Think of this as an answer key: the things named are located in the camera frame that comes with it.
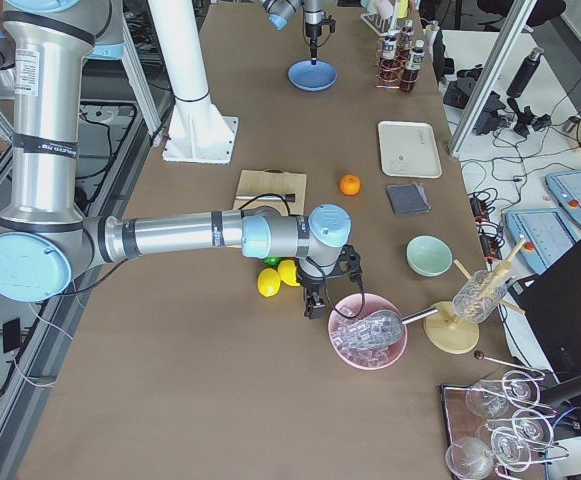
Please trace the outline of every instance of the black monitor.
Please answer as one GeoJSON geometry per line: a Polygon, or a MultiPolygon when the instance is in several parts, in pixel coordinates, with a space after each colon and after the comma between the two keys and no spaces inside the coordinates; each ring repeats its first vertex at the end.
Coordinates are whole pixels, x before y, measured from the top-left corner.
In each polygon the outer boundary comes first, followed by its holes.
{"type": "MultiPolygon", "coordinates": [[[[581,374],[581,240],[519,295],[560,381],[581,374]]],[[[572,402],[581,407],[581,396],[572,402]]],[[[577,412],[581,420],[581,409],[577,412]]]]}

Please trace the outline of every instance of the pink bowl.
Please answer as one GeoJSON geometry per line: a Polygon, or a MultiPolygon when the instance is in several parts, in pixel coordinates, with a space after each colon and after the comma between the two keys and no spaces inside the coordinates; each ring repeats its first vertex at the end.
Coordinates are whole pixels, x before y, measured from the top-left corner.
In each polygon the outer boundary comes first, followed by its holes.
{"type": "MultiPolygon", "coordinates": [[[[366,293],[365,297],[366,303],[363,306],[363,310],[359,314],[360,319],[367,317],[368,315],[376,312],[377,310],[384,309],[392,310],[393,312],[397,313],[397,315],[400,315],[399,310],[397,310],[397,307],[395,307],[385,298],[380,297],[378,295],[374,295],[372,293],[366,293]]],[[[355,293],[353,295],[344,298],[339,303],[337,303],[336,307],[337,310],[341,310],[342,308],[347,307],[349,310],[355,313],[358,312],[359,308],[361,307],[361,294],[355,293]]],[[[397,343],[394,343],[388,347],[388,359],[383,364],[376,367],[368,367],[353,362],[343,353],[341,353],[341,351],[332,342],[332,332],[335,332],[339,328],[340,318],[341,317],[339,316],[339,314],[333,310],[332,313],[330,314],[330,319],[328,320],[328,336],[330,338],[330,343],[332,343],[332,348],[334,348],[334,351],[337,352],[337,355],[339,355],[339,357],[341,357],[341,359],[348,365],[352,365],[353,367],[359,368],[361,370],[379,370],[381,368],[385,368],[389,365],[392,365],[399,359],[399,357],[401,357],[401,355],[403,355],[403,352],[406,349],[406,343],[408,342],[408,329],[405,325],[403,326],[403,336],[401,337],[401,339],[399,339],[397,343]]]]}

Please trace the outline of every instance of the blue plate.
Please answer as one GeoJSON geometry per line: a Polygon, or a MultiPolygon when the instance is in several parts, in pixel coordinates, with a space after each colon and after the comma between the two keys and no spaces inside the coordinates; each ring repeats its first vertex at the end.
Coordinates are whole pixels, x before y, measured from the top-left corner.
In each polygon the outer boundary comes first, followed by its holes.
{"type": "Polygon", "coordinates": [[[332,65],[317,60],[312,65],[310,60],[295,63],[288,70],[288,78],[292,84],[308,92],[325,90],[337,80],[337,71],[332,65]]]}

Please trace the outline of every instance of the mint green bowl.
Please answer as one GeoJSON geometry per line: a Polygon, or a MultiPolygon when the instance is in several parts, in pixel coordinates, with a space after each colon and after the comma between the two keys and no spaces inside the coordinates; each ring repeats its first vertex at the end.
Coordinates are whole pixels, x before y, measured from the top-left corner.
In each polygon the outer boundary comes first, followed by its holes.
{"type": "Polygon", "coordinates": [[[422,235],[410,240],[406,248],[408,265],[419,275],[436,277],[452,266],[450,247],[436,237],[422,235]]]}

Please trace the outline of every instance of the white pillar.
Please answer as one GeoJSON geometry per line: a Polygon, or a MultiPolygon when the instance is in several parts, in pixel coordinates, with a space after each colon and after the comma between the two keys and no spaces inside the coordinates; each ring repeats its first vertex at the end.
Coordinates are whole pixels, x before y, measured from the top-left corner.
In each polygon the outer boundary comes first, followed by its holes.
{"type": "Polygon", "coordinates": [[[176,105],[164,160],[229,163],[238,126],[212,104],[192,0],[149,0],[176,105]]]}

